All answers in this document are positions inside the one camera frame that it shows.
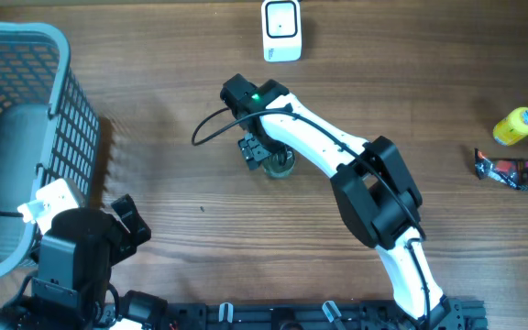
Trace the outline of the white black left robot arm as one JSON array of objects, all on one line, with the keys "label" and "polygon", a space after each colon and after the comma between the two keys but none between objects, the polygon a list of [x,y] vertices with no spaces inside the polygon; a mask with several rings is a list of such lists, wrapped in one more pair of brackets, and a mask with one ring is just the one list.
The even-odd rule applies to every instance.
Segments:
[{"label": "white black left robot arm", "polygon": [[168,328],[167,301],[140,291],[119,295],[110,282],[114,265],[151,238],[129,195],[111,206],[111,214],[84,207],[53,216],[37,269],[0,308],[0,329],[110,329],[125,320]]}]

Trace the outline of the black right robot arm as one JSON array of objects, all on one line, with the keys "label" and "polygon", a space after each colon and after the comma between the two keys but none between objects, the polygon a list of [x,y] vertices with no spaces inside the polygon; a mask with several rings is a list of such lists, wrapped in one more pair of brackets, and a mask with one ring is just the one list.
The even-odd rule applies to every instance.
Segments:
[{"label": "black right robot arm", "polygon": [[378,251],[396,304],[415,325],[436,329],[452,306],[424,255],[423,198],[397,147],[385,137],[367,141],[336,128],[274,80],[256,86],[236,74],[220,97],[247,132],[238,146],[249,168],[266,166],[282,176],[291,169],[290,152],[318,167],[347,229]]}]

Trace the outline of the tin can with pull tab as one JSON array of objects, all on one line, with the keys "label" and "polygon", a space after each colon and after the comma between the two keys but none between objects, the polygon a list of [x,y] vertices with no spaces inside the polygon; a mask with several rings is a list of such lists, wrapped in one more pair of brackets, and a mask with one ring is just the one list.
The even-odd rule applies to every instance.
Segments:
[{"label": "tin can with pull tab", "polygon": [[296,156],[290,148],[272,154],[261,162],[264,172],[272,179],[285,179],[291,175]]}]

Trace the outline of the yellow candy jar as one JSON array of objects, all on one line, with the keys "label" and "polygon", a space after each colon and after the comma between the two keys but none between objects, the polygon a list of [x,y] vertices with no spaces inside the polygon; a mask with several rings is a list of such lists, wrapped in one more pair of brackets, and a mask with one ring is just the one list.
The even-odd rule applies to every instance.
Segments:
[{"label": "yellow candy jar", "polygon": [[528,136],[528,107],[518,107],[504,117],[492,131],[503,146],[512,146]]}]

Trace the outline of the red black snack packet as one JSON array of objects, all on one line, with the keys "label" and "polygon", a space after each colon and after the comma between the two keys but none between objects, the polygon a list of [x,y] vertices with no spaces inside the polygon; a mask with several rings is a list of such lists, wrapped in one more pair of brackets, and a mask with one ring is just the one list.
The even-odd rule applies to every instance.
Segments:
[{"label": "red black snack packet", "polygon": [[478,148],[474,150],[475,173],[480,179],[492,179],[513,190],[528,192],[528,159],[489,158]]}]

